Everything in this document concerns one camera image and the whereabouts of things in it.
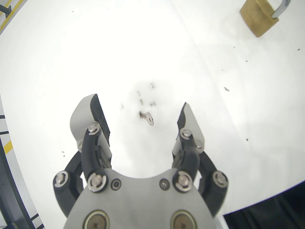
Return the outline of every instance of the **screw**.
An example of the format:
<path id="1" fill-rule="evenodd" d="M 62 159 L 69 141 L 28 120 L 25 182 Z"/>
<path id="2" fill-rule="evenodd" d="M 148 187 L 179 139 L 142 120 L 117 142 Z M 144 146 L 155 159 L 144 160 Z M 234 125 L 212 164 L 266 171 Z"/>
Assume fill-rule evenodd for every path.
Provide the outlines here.
<path id="1" fill-rule="evenodd" d="M 189 130 L 184 130 L 184 131 L 182 132 L 182 134 L 183 134 L 184 136 L 186 136 L 186 137 L 190 137 L 191 134 L 192 134 L 192 132 L 189 131 Z"/>
<path id="2" fill-rule="evenodd" d="M 171 229 L 196 229 L 195 219 L 187 211 L 177 211 L 172 215 Z"/>
<path id="3" fill-rule="evenodd" d="M 111 182 L 111 188 L 114 190 L 114 191 L 117 191 L 118 189 L 120 189 L 122 186 L 122 183 L 121 183 L 121 180 L 120 179 L 114 179 L 112 180 Z"/>
<path id="4" fill-rule="evenodd" d="M 96 214 L 89 219 L 87 229 L 104 229 L 105 224 L 105 218 L 100 214 Z"/>
<path id="5" fill-rule="evenodd" d="M 68 172 L 66 172 L 66 171 L 58 172 L 56 175 L 56 178 L 55 178 L 54 187 L 60 188 L 60 187 L 64 186 L 67 183 L 68 178 L 69 178 Z"/>
<path id="6" fill-rule="evenodd" d="M 167 191 L 170 188 L 170 182 L 163 178 L 160 180 L 159 186 L 162 190 Z"/>
<path id="7" fill-rule="evenodd" d="M 56 183 L 58 183 L 58 184 L 62 184 L 64 181 L 65 181 L 65 175 L 64 174 L 59 174 L 59 175 L 57 175 L 57 177 L 56 177 Z"/>
<path id="8" fill-rule="evenodd" d="M 95 124 L 93 124 L 88 128 L 88 130 L 89 130 L 89 132 L 95 132 L 97 130 L 97 126 Z"/>
<path id="9" fill-rule="evenodd" d="M 213 180 L 219 187 L 225 188 L 228 186 L 228 181 L 221 171 L 215 171 L 213 173 Z"/>
<path id="10" fill-rule="evenodd" d="M 193 224 L 188 216 L 180 214 L 175 218 L 173 227 L 174 229 L 193 229 Z"/>
<path id="11" fill-rule="evenodd" d="M 178 179 L 175 184 L 176 188 L 181 192 L 188 192 L 192 188 L 193 180 L 191 176 L 184 171 L 178 172 Z"/>
<path id="12" fill-rule="evenodd" d="M 181 184 L 183 187 L 187 187 L 189 179 L 187 176 L 179 176 L 178 183 Z"/>
<path id="13" fill-rule="evenodd" d="M 181 130 L 182 138 L 189 140 L 191 135 L 192 135 L 192 132 L 190 130 L 187 130 L 187 129 Z"/>
<path id="14" fill-rule="evenodd" d="M 88 188 L 92 192 L 99 192 L 105 188 L 107 184 L 107 176 L 101 176 L 96 173 L 92 173 L 88 178 Z"/>
<path id="15" fill-rule="evenodd" d="M 109 218 L 103 211 L 94 211 L 87 217 L 84 229 L 109 229 Z"/>
<path id="16" fill-rule="evenodd" d="M 94 187 L 99 187 L 102 184 L 102 176 L 101 175 L 95 175 L 91 179 L 91 185 Z"/>

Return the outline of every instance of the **bolt head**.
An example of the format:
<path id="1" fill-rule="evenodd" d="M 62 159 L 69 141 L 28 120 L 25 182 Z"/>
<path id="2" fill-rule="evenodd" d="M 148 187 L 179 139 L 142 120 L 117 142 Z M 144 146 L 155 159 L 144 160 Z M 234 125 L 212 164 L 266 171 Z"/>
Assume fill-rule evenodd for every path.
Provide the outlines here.
<path id="1" fill-rule="evenodd" d="M 64 174 L 59 174 L 59 175 L 57 175 L 56 176 L 56 183 L 58 183 L 58 184 L 62 184 L 64 181 L 65 181 L 65 175 Z"/>
<path id="2" fill-rule="evenodd" d="M 216 179 L 220 184 L 225 184 L 227 182 L 226 178 L 222 174 L 217 174 Z"/>
<path id="3" fill-rule="evenodd" d="M 180 229 L 180 228 L 184 228 L 184 229 L 194 229 L 192 220 L 184 215 L 184 214 L 180 214 L 178 215 L 173 223 L 173 228 L 174 229 Z"/>
<path id="4" fill-rule="evenodd" d="M 91 185 L 94 187 L 99 187 L 102 184 L 102 176 L 95 175 L 91 180 Z"/>
<path id="5" fill-rule="evenodd" d="M 221 188 L 225 188 L 228 186 L 228 180 L 224 176 L 224 174 L 221 171 L 215 171 L 213 173 L 213 180 L 215 184 L 217 184 Z"/>
<path id="6" fill-rule="evenodd" d="M 189 130 L 184 130 L 184 131 L 182 132 L 182 134 L 183 134 L 185 137 L 190 137 L 190 136 L 192 135 L 192 132 L 189 131 Z"/>
<path id="7" fill-rule="evenodd" d="M 106 224 L 105 217 L 100 214 L 96 214 L 88 220 L 86 229 L 104 229 Z"/>
<path id="8" fill-rule="evenodd" d="M 159 186 L 162 190 L 167 191 L 170 188 L 170 182 L 167 179 L 161 179 Z"/>
<path id="9" fill-rule="evenodd" d="M 97 126 L 95 124 L 93 124 L 88 128 L 88 130 L 89 130 L 89 132 L 94 132 L 97 130 Z"/>
<path id="10" fill-rule="evenodd" d="M 187 176 L 179 176 L 178 183 L 183 187 L 187 187 L 189 183 L 189 179 Z"/>

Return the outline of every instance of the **black frame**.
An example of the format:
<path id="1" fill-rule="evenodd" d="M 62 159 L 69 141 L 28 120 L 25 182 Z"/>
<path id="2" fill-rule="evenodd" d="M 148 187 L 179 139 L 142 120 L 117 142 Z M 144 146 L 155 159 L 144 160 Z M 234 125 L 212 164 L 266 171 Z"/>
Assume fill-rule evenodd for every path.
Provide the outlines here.
<path id="1" fill-rule="evenodd" d="M 0 138 L 0 209 L 9 225 L 15 223 L 18 228 L 35 229 L 33 222 L 22 202 L 7 162 Z"/>

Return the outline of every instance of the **key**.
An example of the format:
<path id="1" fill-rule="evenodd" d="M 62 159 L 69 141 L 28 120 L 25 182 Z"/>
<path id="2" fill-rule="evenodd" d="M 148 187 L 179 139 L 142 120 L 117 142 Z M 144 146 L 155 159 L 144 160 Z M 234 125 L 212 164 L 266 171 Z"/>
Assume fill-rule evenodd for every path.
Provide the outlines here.
<path id="1" fill-rule="evenodd" d="M 146 112 L 146 114 L 140 112 L 140 117 L 145 119 L 149 125 L 153 126 L 153 118 L 149 112 Z"/>

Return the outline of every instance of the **black linkage arm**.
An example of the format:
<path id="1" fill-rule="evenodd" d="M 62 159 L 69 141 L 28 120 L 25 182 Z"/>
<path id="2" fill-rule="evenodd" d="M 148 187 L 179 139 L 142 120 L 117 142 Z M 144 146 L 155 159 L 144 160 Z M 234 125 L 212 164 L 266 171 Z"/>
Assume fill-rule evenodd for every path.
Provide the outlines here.
<path id="1" fill-rule="evenodd" d="M 81 174 L 83 172 L 81 167 L 81 153 L 79 151 L 70 160 L 65 171 L 68 173 L 68 181 L 66 184 L 61 187 L 55 187 L 55 176 L 53 179 L 53 188 L 61 210 L 64 215 L 68 217 L 75 202 L 84 190 L 83 180 L 81 179 Z"/>
<path id="2" fill-rule="evenodd" d="M 5 17 L 7 18 L 9 16 L 9 14 L 12 12 L 12 7 L 9 6 L 7 8 L 7 7 L 4 7 L 3 5 L 0 5 L 0 11 L 3 12 L 5 14 Z"/>
<path id="3" fill-rule="evenodd" d="M 217 212 L 220 210 L 221 205 L 226 196 L 229 185 L 228 178 L 224 173 L 220 172 L 224 178 L 223 185 L 221 185 L 221 183 L 217 184 L 217 179 L 215 179 L 215 173 L 219 171 L 217 171 L 211 159 L 207 156 L 205 152 L 201 153 L 199 157 L 199 172 L 202 178 L 200 180 L 198 191 L 204 199 L 205 203 L 207 204 L 211 215 L 215 217 Z"/>

